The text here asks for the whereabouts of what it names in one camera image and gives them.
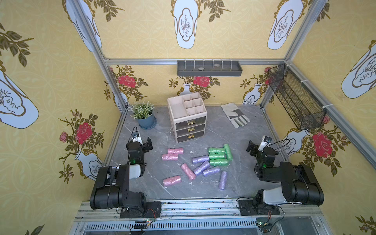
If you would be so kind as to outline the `grey wall shelf tray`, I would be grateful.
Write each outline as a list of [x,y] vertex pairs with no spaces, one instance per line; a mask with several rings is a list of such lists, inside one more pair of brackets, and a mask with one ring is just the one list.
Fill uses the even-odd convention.
[[243,69],[236,60],[179,60],[178,76],[238,77]]

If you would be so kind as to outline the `beige drawer organizer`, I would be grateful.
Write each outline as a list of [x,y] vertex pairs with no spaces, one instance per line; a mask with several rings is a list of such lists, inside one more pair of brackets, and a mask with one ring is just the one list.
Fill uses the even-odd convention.
[[200,93],[167,99],[171,126],[177,143],[205,135],[208,112]]

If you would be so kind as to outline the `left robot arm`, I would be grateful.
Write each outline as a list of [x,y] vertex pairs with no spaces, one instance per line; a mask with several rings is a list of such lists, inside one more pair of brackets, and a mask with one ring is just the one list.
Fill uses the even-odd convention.
[[103,166],[99,169],[91,197],[93,210],[112,208],[135,208],[146,210],[143,193],[130,190],[130,180],[142,177],[147,163],[145,153],[153,149],[152,140],[146,143],[129,141],[126,144],[129,162],[119,166]]

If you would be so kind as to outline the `pink trash bag roll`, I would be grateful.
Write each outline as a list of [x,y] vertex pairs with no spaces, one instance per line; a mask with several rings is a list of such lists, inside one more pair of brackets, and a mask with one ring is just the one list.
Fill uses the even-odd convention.
[[181,183],[181,176],[173,176],[163,180],[163,186],[169,187]]
[[167,153],[168,154],[176,154],[176,155],[184,154],[184,149],[183,148],[169,148],[167,150]]
[[178,154],[163,154],[162,160],[163,161],[178,161],[179,155]]
[[186,163],[181,165],[181,169],[184,171],[184,173],[187,175],[187,177],[192,181],[196,178],[195,173],[188,167]]

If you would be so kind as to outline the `grey work glove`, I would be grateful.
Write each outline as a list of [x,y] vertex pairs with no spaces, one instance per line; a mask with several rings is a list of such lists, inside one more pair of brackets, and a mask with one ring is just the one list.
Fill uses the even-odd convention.
[[244,127],[250,122],[250,119],[234,103],[221,105],[221,108],[235,128]]

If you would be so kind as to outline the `purple trash bag roll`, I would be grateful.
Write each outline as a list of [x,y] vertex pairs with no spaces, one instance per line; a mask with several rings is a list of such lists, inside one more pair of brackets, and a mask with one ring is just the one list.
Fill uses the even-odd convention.
[[210,163],[209,161],[205,161],[202,165],[200,165],[199,167],[195,168],[193,170],[194,174],[196,176],[200,175],[203,171],[207,170],[208,168],[210,168]]
[[205,161],[209,161],[210,158],[208,155],[200,156],[200,157],[194,157],[192,158],[192,163],[193,164],[198,164],[198,163],[203,163]]
[[228,175],[227,171],[221,172],[221,176],[220,176],[220,180],[219,180],[219,184],[218,184],[218,188],[221,191],[225,190],[225,186],[226,186],[226,182],[227,182],[227,175]]
[[213,168],[209,168],[209,169],[204,170],[203,175],[204,175],[204,177],[207,177],[207,176],[214,175],[214,174],[217,174],[217,173],[220,173],[220,172],[221,172],[220,167],[215,166]]

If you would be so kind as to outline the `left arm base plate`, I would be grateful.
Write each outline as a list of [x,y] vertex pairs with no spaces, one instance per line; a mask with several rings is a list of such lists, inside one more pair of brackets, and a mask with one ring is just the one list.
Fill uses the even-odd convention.
[[147,201],[139,208],[122,208],[120,218],[159,218],[161,211],[161,201]]

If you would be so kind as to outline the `green trash bag roll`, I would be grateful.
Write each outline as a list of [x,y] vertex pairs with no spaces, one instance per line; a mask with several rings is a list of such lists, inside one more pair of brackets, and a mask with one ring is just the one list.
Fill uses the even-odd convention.
[[228,166],[229,161],[227,159],[212,159],[210,160],[212,166]]
[[225,153],[211,153],[209,154],[210,160],[226,159]]
[[225,150],[225,148],[209,147],[208,148],[208,153],[209,154],[222,154],[222,153],[226,153],[226,150]]
[[229,144],[225,144],[223,148],[225,149],[227,160],[231,162],[233,160],[233,154]]

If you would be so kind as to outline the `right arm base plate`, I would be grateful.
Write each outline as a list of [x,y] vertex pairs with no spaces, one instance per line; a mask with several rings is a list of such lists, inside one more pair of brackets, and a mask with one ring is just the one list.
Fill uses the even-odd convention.
[[240,200],[236,201],[236,205],[239,208],[242,216],[281,214],[277,206],[267,205],[263,202],[258,203],[251,199],[241,198]]

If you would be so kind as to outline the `potted green plant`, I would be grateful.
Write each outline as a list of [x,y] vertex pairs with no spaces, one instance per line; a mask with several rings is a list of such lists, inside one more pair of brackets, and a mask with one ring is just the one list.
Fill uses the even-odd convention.
[[137,121],[140,128],[150,130],[157,124],[157,120],[154,116],[154,104],[149,101],[135,102],[130,106],[130,110],[133,113],[133,118]]

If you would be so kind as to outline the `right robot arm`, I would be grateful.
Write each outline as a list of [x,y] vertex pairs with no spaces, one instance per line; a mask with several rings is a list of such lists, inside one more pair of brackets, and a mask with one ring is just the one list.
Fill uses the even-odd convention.
[[274,166],[279,152],[269,146],[270,141],[260,145],[249,141],[246,151],[256,158],[254,172],[260,181],[280,183],[271,190],[259,190],[252,200],[256,214],[274,213],[277,207],[285,204],[320,206],[324,203],[324,193],[313,170],[306,165],[293,165],[280,162]]

